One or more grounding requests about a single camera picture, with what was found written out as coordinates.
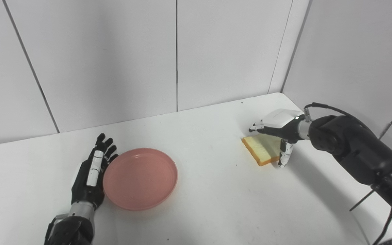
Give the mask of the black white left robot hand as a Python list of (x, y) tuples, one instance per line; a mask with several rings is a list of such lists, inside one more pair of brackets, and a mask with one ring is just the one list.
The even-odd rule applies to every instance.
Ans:
[[(98, 180), (96, 186), (88, 186), (87, 179), (92, 164), (94, 153), (99, 150), (104, 153), (99, 168)], [(103, 203), (105, 193), (103, 187), (103, 179), (109, 164), (118, 157), (116, 154), (117, 147), (113, 143), (113, 138), (106, 138), (101, 133), (96, 140), (95, 146), (91, 150), (87, 160), (81, 163), (77, 177), (71, 189), (71, 204), (75, 202), (89, 202), (93, 204), (94, 210), (97, 210)]]

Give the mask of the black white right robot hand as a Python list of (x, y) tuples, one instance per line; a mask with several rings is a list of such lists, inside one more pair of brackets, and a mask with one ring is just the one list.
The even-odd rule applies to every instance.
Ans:
[(278, 109), (254, 123), (249, 128), (249, 132), (272, 135), (281, 139), (280, 158), (277, 164), (282, 168), (288, 163), (294, 144), (310, 139), (309, 127), (310, 123), (306, 121), (301, 111)]

